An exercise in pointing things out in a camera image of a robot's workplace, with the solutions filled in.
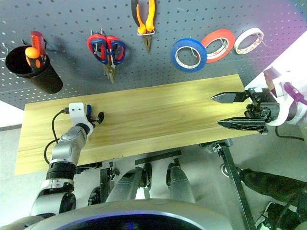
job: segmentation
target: black cable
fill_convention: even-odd
[[[53,136],[54,136],[54,139],[55,141],[58,143],[58,138],[57,138],[57,135],[56,135],[56,132],[54,130],[54,121],[55,119],[57,118],[58,115],[60,115],[61,113],[64,113],[65,111],[64,110],[61,110],[59,111],[52,119],[52,123],[51,123],[51,127],[52,127],[52,133],[53,133]]]
[[[57,135],[56,135],[56,132],[54,130],[54,121],[55,119],[57,118],[57,116],[59,116],[61,113],[69,113],[69,108],[65,108],[65,109],[62,109],[60,112],[58,112],[52,119],[52,122],[51,122],[51,128],[52,128],[52,133],[53,133],[53,136],[54,136],[54,140],[52,140],[51,142],[49,142],[46,147],[45,147],[45,150],[44,150],[44,158],[45,158],[45,161],[47,164],[49,164],[49,161],[47,159],[47,149],[48,147],[53,143],[53,142],[56,142],[58,143],[58,140],[59,138],[57,138]]]
[[[305,141],[304,138],[299,138],[299,137],[293,137],[293,136],[282,136],[278,133],[278,128],[279,126],[275,127],[275,133],[276,136],[278,136],[279,138],[288,138],[288,139],[296,139],[296,140],[301,140],[301,141]]]
[[[275,222],[275,224],[274,224],[272,230],[276,230],[276,229],[277,229],[277,227],[278,227],[280,221],[282,220],[284,214],[286,213],[287,209],[290,207],[291,203],[292,203],[294,200],[298,199],[299,192],[301,192],[302,189],[299,189],[299,190],[291,197],[291,199],[288,201],[288,203],[286,204],[286,206],[285,206],[285,207],[283,208],[283,210],[280,212],[279,217],[278,217],[277,221]]]
[[[48,159],[47,159],[47,149],[48,149],[49,145],[51,145],[53,142],[57,142],[58,140],[59,140],[59,139],[54,139],[54,140],[50,141],[50,142],[46,145],[46,147],[45,147],[45,150],[44,150],[44,158],[45,158],[45,161],[46,161],[47,164],[49,164],[49,161],[48,161]]]

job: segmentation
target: red tape roll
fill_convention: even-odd
[[[235,44],[235,36],[230,30],[222,29],[222,30],[217,30],[214,31],[208,36],[206,36],[202,41],[201,44],[207,48],[207,46],[219,39],[224,39],[225,43],[222,45],[218,50],[214,51],[213,53],[208,53],[208,58],[207,58],[207,63],[212,63],[215,61],[218,61],[225,57],[230,50],[234,47]]]

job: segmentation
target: scissors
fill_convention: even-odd
[[[126,45],[119,38],[106,36],[103,30],[87,39],[87,46],[96,59],[104,64],[104,73],[114,84],[115,67],[123,62],[126,54]]]

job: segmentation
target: black metal bar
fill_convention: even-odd
[[[109,193],[108,169],[100,170],[100,200],[105,203]]]
[[[231,179],[231,185],[234,188],[235,194],[237,195],[237,199],[240,204],[240,212],[243,218],[245,228],[247,230],[256,230],[255,222],[251,214],[251,211],[248,205],[248,201],[246,199],[246,196],[243,190],[241,180],[237,173],[234,160],[232,159],[232,156],[231,156],[231,153],[228,147],[222,147],[222,148],[223,148],[223,153],[221,155],[224,160],[229,178]]]
[[[14,125],[14,126],[0,127],[0,132],[6,131],[6,130],[17,129],[17,128],[21,128],[21,124],[20,125]]]
[[[173,151],[173,152],[167,152],[167,153],[163,153],[163,154],[160,154],[160,155],[135,160],[135,165],[149,163],[149,162],[152,162],[152,161],[157,161],[157,160],[161,160],[161,159],[168,158],[168,157],[174,157],[174,156],[178,156],[178,155],[181,155],[180,150]]]
[[[75,169],[75,174],[80,174],[88,169],[96,169],[102,167],[102,162],[95,162],[90,164],[78,165]]]

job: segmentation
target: wooden tabletop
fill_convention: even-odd
[[[211,100],[217,93],[242,91],[239,76],[193,80],[148,88],[65,98],[25,105],[15,174],[47,170],[43,152],[53,139],[51,120],[69,103],[92,105],[93,116],[105,112],[82,149],[79,165],[146,152],[251,135],[217,125],[217,120],[244,116],[247,102],[220,104]],[[71,127],[69,115],[55,121],[60,137]]]

